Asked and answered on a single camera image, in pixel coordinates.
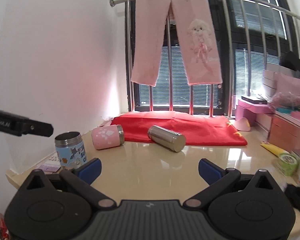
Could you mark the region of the blue cartoon steel cup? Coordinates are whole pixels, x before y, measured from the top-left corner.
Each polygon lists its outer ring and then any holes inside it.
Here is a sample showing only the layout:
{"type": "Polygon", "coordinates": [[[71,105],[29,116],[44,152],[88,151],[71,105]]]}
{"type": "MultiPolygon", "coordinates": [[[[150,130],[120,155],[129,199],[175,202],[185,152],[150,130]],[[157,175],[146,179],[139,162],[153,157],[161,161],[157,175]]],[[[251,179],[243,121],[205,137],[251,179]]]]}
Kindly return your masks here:
{"type": "Polygon", "coordinates": [[[87,162],[84,143],[79,132],[66,132],[57,135],[55,148],[62,169],[76,169],[87,162]]]}

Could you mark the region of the pink paw print cup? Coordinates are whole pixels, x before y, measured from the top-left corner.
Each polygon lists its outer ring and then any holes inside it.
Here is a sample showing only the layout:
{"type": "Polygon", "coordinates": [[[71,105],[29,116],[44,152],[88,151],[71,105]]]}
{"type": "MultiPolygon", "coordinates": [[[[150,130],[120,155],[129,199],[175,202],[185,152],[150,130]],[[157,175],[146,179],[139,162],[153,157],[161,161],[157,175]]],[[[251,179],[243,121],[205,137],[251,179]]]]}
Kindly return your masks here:
{"type": "Polygon", "coordinates": [[[92,130],[91,138],[96,150],[113,148],[125,143],[125,134],[121,125],[97,127],[92,130]]]}

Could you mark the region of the sticker sheet booklet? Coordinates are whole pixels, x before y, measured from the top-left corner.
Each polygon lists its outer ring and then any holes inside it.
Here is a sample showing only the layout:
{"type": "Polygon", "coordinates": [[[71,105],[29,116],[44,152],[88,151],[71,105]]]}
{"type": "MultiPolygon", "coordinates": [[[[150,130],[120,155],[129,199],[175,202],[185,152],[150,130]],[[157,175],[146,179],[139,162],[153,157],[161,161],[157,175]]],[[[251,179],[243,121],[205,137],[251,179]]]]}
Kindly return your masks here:
{"type": "Polygon", "coordinates": [[[60,168],[61,165],[56,152],[36,166],[36,169],[42,170],[45,174],[56,173],[60,168]]]}

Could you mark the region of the red flag cloth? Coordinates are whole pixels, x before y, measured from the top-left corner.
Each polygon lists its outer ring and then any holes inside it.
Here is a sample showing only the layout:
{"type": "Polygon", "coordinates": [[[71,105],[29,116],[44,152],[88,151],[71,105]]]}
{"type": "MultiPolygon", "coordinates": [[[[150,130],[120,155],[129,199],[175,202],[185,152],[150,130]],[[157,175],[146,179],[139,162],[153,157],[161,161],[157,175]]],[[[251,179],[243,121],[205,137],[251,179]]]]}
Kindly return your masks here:
{"type": "Polygon", "coordinates": [[[150,127],[156,125],[180,133],[186,145],[245,146],[246,139],[224,116],[209,117],[176,111],[129,112],[115,117],[112,125],[121,125],[126,141],[151,143],[150,127]]]}

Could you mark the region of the stainless steel cylinder flask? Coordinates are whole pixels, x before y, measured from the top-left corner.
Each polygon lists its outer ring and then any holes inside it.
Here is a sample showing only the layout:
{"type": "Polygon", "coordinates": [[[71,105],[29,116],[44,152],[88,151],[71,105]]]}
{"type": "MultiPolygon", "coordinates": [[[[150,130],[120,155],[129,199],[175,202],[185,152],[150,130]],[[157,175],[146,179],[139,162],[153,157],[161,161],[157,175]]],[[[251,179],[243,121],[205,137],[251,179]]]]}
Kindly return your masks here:
{"type": "Polygon", "coordinates": [[[160,126],[150,127],[147,134],[149,139],[173,152],[180,152],[186,145],[184,135],[160,126]]]}

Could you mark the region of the yellow tube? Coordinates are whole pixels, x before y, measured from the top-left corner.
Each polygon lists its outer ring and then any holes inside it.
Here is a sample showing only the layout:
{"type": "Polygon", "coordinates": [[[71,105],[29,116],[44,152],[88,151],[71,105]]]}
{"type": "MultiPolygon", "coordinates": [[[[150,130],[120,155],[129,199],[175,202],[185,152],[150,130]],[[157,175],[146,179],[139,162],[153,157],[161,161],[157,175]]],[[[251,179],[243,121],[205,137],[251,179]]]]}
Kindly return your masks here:
{"type": "Polygon", "coordinates": [[[280,148],[280,147],[277,147],[267,141],[263,141],[261,144],[260,144],[263,148],[265,148],[266,150],[268,150],[271,154],[279,157],[281,154],[288,154],[289,152],[287,152],[286,150],[280,148]]]}

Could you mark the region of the pink storage box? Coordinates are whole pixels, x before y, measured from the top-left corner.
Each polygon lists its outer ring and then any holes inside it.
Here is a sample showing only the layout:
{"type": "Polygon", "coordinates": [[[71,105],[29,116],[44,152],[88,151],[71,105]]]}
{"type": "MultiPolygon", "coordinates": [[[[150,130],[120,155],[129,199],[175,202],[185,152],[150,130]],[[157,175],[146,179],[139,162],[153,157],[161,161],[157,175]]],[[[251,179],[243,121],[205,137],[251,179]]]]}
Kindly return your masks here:
{"type": "Polygon", "coordinates": [[[258,126],[270,131],[274,110],[268,104],[254,104],[239,100],[236,107],[234,127],[238,131],[248,132],[258,126]]]}

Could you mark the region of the orange pink box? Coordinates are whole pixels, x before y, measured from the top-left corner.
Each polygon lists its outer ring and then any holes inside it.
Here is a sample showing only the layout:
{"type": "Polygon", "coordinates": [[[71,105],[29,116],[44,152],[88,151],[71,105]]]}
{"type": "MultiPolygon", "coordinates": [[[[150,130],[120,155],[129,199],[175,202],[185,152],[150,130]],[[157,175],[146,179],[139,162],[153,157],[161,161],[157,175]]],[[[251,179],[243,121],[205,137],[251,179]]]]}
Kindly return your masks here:
{"type": "Polygon", "coordinates": [[[271,122],[268,142],[300,155],[300,126],[275,115],[271,122]]]}

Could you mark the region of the black cloth item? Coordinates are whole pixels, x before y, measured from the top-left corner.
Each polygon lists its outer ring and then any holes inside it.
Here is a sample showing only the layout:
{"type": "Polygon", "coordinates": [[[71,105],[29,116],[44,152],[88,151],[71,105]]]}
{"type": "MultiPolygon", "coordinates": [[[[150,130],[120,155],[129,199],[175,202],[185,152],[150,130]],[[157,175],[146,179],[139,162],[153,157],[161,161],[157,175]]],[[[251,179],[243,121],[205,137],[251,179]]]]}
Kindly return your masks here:
{"type": "Polygon", "coordinates": [[[285,189],[285,195],[292,206],[300,212],[300,187],[288,184],[285,189]]]}

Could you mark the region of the white stacked boxes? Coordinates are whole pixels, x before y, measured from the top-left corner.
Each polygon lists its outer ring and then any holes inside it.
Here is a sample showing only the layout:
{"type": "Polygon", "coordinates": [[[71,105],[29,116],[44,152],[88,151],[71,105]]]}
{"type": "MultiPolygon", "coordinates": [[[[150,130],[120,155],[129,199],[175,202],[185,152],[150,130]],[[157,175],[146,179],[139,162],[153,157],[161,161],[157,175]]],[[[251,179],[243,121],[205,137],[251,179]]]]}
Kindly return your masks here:
{"type": "Polygon", "coordinates": [[[263,89],[267,97],[271,98],[277,89],[277,74],[285,74],[293,77],[295,72],[289,68],[283,67],[279,64],[267,63],[263,71],[263,89]]]}

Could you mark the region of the pink paper bag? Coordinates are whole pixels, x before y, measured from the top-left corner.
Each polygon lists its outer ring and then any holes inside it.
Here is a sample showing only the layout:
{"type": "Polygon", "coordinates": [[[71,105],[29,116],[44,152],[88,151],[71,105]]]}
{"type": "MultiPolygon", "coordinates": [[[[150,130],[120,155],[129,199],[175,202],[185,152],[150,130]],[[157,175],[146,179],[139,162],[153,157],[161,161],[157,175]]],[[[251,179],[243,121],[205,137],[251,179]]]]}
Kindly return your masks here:
{"type": "Polygon", "coordinates": [[[300,79],[282,73],[276,74],[276,93],[277,95],[300,95],[300,79]]]}

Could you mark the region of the black monitor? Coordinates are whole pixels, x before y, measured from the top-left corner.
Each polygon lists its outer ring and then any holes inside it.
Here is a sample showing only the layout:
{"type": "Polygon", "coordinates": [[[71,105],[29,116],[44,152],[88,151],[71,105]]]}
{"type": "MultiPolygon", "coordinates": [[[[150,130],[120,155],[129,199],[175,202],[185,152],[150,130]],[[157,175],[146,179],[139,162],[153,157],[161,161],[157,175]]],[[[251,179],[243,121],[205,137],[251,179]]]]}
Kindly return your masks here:
{"type": "Polygon", "coordinates": [[[285,53],[280,59],[280,65],[296,72],[296,77],[300,77],[300,59],[292,51],[285,53]]]}

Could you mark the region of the pink children's trousers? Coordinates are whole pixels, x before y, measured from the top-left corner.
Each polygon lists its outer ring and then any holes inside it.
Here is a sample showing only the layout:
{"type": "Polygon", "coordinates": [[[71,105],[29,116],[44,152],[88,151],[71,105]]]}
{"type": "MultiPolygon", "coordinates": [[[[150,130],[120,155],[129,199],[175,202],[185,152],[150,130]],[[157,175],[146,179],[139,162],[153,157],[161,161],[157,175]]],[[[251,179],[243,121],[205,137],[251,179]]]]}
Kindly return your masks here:
{"type": "Polygon", "coordinates": [[[168,16],[175,21],[188,84],[221,84],[221,63],[208,0],[136,0],[131,81],[150,86],[157,83],[168,16]]]}

